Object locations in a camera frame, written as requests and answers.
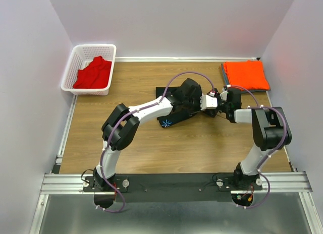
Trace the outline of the black t shirt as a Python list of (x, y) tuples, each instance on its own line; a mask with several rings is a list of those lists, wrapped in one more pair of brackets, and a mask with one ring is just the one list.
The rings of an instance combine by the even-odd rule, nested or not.
[(157, 118), (159, 124), (163, 128), (171, 127), (175, 124), (178, 124), (182, 121), (188, 120), (198, 113), (203, 113), (211, 118), (214, 118), (219, 110), (218, 109), (206, 109), (204, 111), (197, 110), (197, 109), (189, 109), (189, 108), (184, 108), (180, 107), (179, 109), (175, 109), (172, 111), (170, 114), (167, 116), (160, 116)]

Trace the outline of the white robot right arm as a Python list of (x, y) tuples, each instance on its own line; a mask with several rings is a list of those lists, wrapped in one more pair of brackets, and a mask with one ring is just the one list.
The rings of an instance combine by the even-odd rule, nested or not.
[(232, 190), (245, 190), (256, 183), (266, 162), (278, 150), (292, 141), (292, 133), (283, 108), (280, 106), (256, 106), (242, 109), (242, 91), (239, 86), (227, 85), (220, 94), (219, 112), (236, 124), (252, 124), (253, 146), (247, 157), (238, 163), (232, 175), (224, 179)]

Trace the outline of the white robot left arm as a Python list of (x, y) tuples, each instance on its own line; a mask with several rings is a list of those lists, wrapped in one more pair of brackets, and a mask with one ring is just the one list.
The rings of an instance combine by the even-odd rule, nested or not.
[(94, 185), (101, 191), (111, 187), (121, 150), (131, 144), (140, 125), (158, 120), (167, 128), (185, 121), (199, 112), (201, 96), (201, 86), (188, 78), (179, 87), (157, 87), (156, 99), (148, 103), (117, 105), (101, 128), (103, 149), (93, 171)]

